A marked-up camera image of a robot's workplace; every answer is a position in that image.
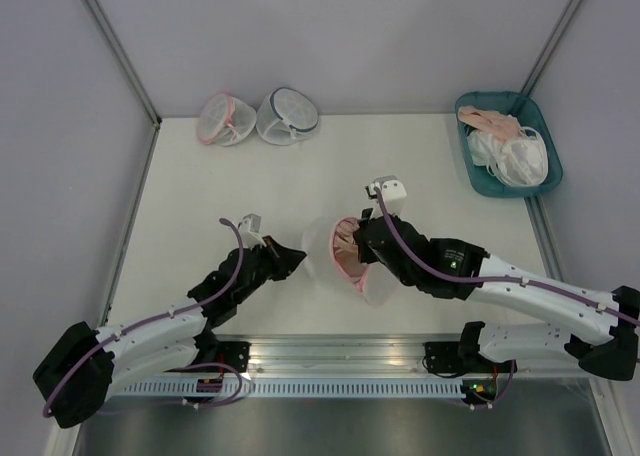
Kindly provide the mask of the pink-zip mesh laundry bag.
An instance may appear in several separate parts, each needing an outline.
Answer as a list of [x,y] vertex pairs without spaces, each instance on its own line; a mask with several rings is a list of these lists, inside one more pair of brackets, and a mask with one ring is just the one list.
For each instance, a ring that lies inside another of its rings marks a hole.
[[368,271],[362,291],[358,291],[338,271],[332,261],[331,233],[336,223],[343,219],[333,216],[319,217],[312,221],[301,238],[302,250],[307,253],[303,264],[309,275],[319,284],[348,292],[371,306],[385,304],[399,287],[399,282],[381,264],[367,264]]

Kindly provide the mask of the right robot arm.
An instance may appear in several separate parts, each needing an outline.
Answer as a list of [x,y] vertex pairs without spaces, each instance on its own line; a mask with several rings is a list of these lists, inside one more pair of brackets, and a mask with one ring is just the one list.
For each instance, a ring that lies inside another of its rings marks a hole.
[[474,244],[429,239],[374,209],[362,212],[355,242],[362,262],[382,265],[404,286],[437,299],[492,304],[534,318],[514,327],[466,323],[456,357],[469,371],[518,359],[560,359],[608,380],[634,377],[639,292],[632,287],[594,291],[539,277]]

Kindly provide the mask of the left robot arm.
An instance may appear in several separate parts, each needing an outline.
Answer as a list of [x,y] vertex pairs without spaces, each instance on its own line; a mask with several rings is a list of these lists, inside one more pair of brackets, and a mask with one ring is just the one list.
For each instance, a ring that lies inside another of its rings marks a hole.
[[96,414],[114,395],[164,372],[239,375],[246,368],[223,355],[215,328],[268,282],[284,281],[306,259],[266,236],[232,250],[219,266],[167,310],[133,322],[70,326],[33,373],[42,413],[67,429]]

